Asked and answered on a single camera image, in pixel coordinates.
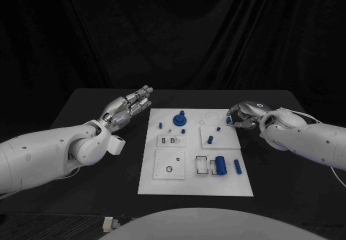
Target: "black backdrop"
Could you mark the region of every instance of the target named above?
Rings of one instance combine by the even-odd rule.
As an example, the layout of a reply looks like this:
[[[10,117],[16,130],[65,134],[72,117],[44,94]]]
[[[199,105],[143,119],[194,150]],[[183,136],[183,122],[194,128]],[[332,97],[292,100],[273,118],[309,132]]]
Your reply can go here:
[[[48,129],[77,88],[145,84],[286,89],[346,127],[345,9],[338,0],[3,2],[0,140]]]

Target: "white platform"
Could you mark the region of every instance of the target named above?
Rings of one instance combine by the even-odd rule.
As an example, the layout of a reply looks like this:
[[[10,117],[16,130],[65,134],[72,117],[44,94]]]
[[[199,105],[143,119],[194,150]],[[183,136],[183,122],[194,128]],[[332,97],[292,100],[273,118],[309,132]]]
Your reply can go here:
[[[185,126],[176,126],[173,124],[173,117],[181,113],[181,110],[185,111],[188,119]],[[241,149],[237,148],[241,147],[241,145],[238,145],[237,130],[227,125],[227,112],[228,109],[150,109],[139,194],[254,196],[243,152]],[[202,139],[201,126],[214,126],[208,129],[207,135],[211,134],[212,129],[215,129],[214,142],[218,143],[221,137],[232,139],[232,142],[228,141],[232,148],[230,148],[230,146],[204,148],[204,142],[208,141],[208,139]],[[186,147],[158,147],[160,135],[185,136]],[[183,151],[185,179],[155,179],[158,150]],[[198,174],[196,156],[207,156],[208,175]],[[217,156],[224,156],[225,158],[227,175],[212,175],[211,160],[215,160]],[[237,174],[235,159],[240,161],[241,175]]]

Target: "robotic hand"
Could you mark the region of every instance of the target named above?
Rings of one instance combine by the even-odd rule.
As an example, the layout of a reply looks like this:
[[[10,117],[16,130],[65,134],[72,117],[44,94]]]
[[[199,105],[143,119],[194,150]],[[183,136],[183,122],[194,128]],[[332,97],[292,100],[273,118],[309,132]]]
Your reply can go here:
[[[61,179],[74,169],[96,164],[110,152],[121,154],[126,141],[113,133],[150,105],[147,85],[106,107],[98,120],[34,132],[0,143],[0,194]]]
[[[237,104],[227,116],[232,113],[238,113],[243,122],[228,125],[244,129],[260,125],[260,136],[276,149],[290,150],[309,160],[346,170],[346,128],[323,124],[310,115],[286,108],[271,110],[256,101]],[[307,124],[296,114],[313,118],[318,123]]]

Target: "dark tabletop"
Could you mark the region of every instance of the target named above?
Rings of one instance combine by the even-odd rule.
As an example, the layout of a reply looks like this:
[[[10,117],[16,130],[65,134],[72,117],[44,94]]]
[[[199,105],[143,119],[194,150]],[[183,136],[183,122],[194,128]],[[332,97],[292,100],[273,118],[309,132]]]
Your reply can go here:
[[[78,89],[51,128],[98,119],[107,104],[133,92]],[[286,90],[156,90],[150,99],[152,108],[228,109],[245,100],[256,100],[273,109],[305,111]],[[9,196],[0,202],[0,212],[142,217],[178,208],[221,208],[289,223],[345,222],[346,189],[331,168],[274,149],[260,137],[258,128],[237,129],[254,197],[139,195],[149,118],[147,109],[116,132],[126,140],[121,155],[107,153],[74,177]]]

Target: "white robotic arm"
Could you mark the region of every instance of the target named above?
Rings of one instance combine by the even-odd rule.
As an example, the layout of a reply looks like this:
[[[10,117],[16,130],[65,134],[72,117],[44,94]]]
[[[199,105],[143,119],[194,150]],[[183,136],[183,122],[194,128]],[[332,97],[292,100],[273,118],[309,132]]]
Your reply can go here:
[[[231,125],[253,129],[260,124],[261,134],[267,143],[279,150],[290,150],[309,160],[346,170],[346,128],[319,123],[307,124],[299,113],[286,108],[271,110],[256,101],[237,104],[227,115],[238,112],[243,122]]]
[[[74,169],[96,164],[110,152],[121,153],[126,141],[113,133],[150,105],[147,85],[117,98],[98,120],[84,125],[34,132],[0,143],[0,194],[41,186]]]

